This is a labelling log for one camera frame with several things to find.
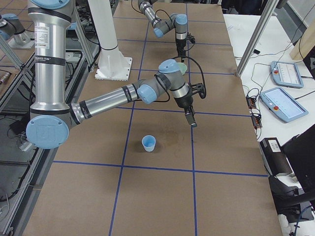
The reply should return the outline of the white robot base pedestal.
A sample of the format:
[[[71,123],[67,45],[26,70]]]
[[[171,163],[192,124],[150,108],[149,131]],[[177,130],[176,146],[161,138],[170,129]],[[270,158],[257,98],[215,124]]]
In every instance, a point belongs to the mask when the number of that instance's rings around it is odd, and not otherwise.
[[[127,81],[132,58],[119,50],[110,1],[88,1],[101,51],[95,78],[98,80]]]

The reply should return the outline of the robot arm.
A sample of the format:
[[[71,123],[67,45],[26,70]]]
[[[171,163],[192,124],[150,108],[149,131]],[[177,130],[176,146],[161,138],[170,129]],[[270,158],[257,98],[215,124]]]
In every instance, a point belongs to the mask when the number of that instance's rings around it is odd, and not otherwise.
[[[156,0],[139,0],[139,11],[147,17],[153,27],[153,32],[157,38],[162,38],[168,32],[175,30],[175,43],[177,54],[181,62],[185,61],[186,52],[190,48],[185,49],[187,42],[195,44],[195,37],[188,32],[188,17],[186,14],[173,13],[166,14],[168,19],[162,20],[158,16],[158,10],[153,10],[153,4]]]
[[[95,82],[89,76],[83,83],[78,103],[65,100],[66,29],[78,21],[72,0],[31,0],[28,15],[34,23],[35,36],[35,102],[30,106],[27,140],[41,149],[54,149],[69,137],[70,129],[84,120],[123,104],[143,101],[158,102],[162,94],[174,98],[185,112],[190,126],[195,127],[193,96],[206,97],[205,83],[187,83],[175,59],[163,61],[151,79],[141,79],[110,90],[100,80],[126,81],[132,58],[119,50],[110,3],[107,0],[88,2],[99,40],[98,68]]]

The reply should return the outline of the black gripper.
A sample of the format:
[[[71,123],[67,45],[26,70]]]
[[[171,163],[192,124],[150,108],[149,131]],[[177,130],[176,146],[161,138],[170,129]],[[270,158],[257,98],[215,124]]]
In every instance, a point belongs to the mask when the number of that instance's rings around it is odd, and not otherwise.
[[[195,37],[190,33],[175,33],[175,43],[177,48],[178,56],[181,57],[181,62],[185,61],[186,52],[190,50],[190,48],[185,49],[187,45],[187,41],[195,44]]]
[[[175,101],[178,107],[185,109],[185,118],[191,127],[197,127],[194,110],[190,108],[195,94],[198,94],[201,99],[205,99],[206,87],[202,83],[184,84],[181,88],[175,90]]]

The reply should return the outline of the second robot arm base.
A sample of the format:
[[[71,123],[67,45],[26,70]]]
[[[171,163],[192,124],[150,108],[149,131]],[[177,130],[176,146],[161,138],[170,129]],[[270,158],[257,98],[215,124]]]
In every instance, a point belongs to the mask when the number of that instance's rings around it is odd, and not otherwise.
[[[0,35],[13,49],[31,49],[34,45],[34,33],[28,32],[13,13],[0,16]]]

